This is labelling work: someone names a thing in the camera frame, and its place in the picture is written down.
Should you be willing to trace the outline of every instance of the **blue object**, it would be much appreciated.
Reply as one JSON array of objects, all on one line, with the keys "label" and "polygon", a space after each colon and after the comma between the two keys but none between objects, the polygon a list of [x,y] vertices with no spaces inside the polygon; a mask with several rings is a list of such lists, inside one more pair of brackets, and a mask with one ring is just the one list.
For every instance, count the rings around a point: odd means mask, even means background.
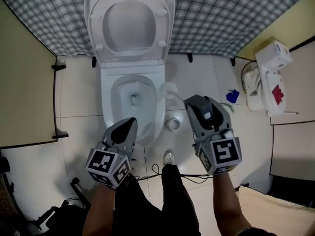
[{"label": "blue object", "polygon": [[226,95],[226,99],[231,103],[236,103],[238,96],[240,95],[239,91],[230,90],[230,92]]}]

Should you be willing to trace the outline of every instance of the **leg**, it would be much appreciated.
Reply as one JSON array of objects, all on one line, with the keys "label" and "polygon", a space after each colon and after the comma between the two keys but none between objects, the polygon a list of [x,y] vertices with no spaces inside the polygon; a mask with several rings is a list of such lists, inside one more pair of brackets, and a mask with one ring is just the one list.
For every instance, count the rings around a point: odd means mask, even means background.
[{"label": "leg", "polygon": [[158,227],[161,211],[147,200],[131,174],[128,178],[128,184],[116,190],[113,232],[114,235],[147,235]]},{"label": "leg", "polygon": [[176,165],[166,164],[162,170],[164,190],[163,217],[167,230],[174,235],[201,235],[193,203]]}]

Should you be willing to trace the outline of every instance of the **shoe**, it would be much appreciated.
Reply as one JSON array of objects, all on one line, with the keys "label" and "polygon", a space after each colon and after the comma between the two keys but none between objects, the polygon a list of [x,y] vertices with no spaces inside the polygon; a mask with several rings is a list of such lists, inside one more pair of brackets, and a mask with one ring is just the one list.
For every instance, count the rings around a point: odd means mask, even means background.
[{"label": "shoe", "polygon": [[168,150],[164,155],[164,165],[166,164],[171,164],[171,165],[175,164],[175,156],[174,156],[173,151],[171,150]]}]

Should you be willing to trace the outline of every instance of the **toilet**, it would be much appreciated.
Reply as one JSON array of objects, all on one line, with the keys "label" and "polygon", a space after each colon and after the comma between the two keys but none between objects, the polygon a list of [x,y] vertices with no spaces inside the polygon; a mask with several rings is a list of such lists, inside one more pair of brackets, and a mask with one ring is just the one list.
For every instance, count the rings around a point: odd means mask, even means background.
[{"label": "toilet", "polygon": [[138,122],[136,143],[159,135],[165,116],[165,60],[175,0],[85,0],[85,21],[100,68],[107,127],[129,117]]},{"label": "toilet", "polygon": [[280,69],[292,62],[289,49],[278,41],[255,54],[256,62],[245,67],[242,74],[249,110],[266,111],[267,116],[285,112],[286,93]]}]

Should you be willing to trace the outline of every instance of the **floor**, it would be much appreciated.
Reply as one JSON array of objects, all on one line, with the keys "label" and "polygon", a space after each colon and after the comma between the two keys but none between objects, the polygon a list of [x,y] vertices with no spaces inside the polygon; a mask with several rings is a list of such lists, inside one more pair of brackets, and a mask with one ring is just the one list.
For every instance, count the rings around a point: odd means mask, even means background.
[{"label": "floor", "polygon": [[[84,195],[92,200],[95,182],[85,170],[90,148],[103,135],[99,71],[92,68],[88,56],[60,57],[66,69],[56,76],[56,121],[68,138],[56,143],[3,150],[9,160],[9,181],[14,182],[15,199],[26,217],[36,219],[51,206],[60,206],[64,199],[75,196],[70,188],[74,177],[80,179]],[[194,56],[193,63],[185,55],[169,55],[165,66],[166,81],[174,82],[182,98],[194,94],[206,95],[226,102],[229,90],[241,90],[239,74],[244,60],[237,60],[232,68],[229,59],[216,56]],[[243,162],[230,173],[233,185],[249,183],[266,193],[270,186],[270,161],[272,153],[272,127],[264,113],[251,113],[244,94],[240,94],[231,113],[235,136],[240,138]],[[188,116],[182,102],[176,99],[166,103],[165,119],[176,116],[182,119],[181,128],[171,132],[163,128],[159,137],[149,146],[136,147],[133,163],[134,175],[153,175],[152,165],[162,169],[162,157],[171,149],[176,164],[183,174],[204,174],[205,170],[194,155],[193,137]],[[220,235],[213,215],[212,180],[202,184],[183,180],[191,196],[199,219],[202,235]],[[159,208],[163,203],[160,177],[140,182],[145,196]]]}]

